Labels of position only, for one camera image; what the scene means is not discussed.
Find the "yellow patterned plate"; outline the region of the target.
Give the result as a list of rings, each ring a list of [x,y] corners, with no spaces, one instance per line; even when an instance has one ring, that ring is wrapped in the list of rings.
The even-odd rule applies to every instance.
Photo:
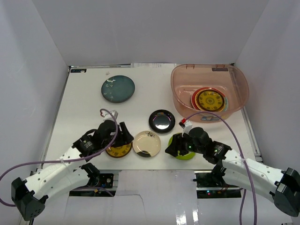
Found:
[[[216,90],[202,90],[195,96],[195,105],[202,111],[219,112],[225,106],[225,99]]]
[[[110,147],[106,153],[113,158],[125,157],[132,149],[132,143],[120,147]]]

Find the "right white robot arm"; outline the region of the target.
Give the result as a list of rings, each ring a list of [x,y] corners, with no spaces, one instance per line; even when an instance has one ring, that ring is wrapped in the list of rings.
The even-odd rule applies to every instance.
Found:
[[[300,174],[292,169],[273,168],[252,159],[243,159],[230,146],[212,140],[200,127],[188,133],[175,134],[165,152],[173,157],[194,152],[214,165],[212,183],[225,184],[255,191],[283,213],[298,217],[300,214]]]

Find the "glossy black plate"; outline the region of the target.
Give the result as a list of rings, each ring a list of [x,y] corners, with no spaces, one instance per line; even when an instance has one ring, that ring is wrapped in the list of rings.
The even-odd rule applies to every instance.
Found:
[[[156,133],[166,134],[175,127],[175,117],[168,110],[156,110],[149,116],[149,127]]]

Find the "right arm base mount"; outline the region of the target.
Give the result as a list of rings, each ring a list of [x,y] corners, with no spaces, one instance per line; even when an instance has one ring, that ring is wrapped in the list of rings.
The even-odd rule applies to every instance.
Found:
[[[241,188],[228,185],[223,178],[217,178],[211,171],[195,171],[193,181],[196,184],[198,199],[241,198]]]

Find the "cream plate with black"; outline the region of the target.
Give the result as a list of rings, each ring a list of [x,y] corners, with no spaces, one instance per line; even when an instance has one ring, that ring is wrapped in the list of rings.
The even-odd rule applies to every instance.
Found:
[[[161,150],[160,137],[148,130],[136,134],[132,145],[135,153],[143,158],[152,158]]]

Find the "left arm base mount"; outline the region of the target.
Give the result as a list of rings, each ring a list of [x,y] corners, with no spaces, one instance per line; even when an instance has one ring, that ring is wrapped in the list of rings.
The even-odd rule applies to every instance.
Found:
[[[87,185],[69,192],[69,196],[76,197],[114,197],[113,173],[101,173],[98,178],[90,178]]]

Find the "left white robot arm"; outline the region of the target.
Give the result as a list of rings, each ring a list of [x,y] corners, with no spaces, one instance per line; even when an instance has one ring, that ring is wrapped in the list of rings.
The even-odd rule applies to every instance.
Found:
[[[75,141],[59,160],[32,176],[13,180],[11,199],[22,218],[25,221],[36,218],[47,201],[72,189],[96,186],[100,182],[100,172],[90,160],[109,147],[121,147],[133,139],[124,122],[116,125],[106,120],[98,129],[87,131]]]

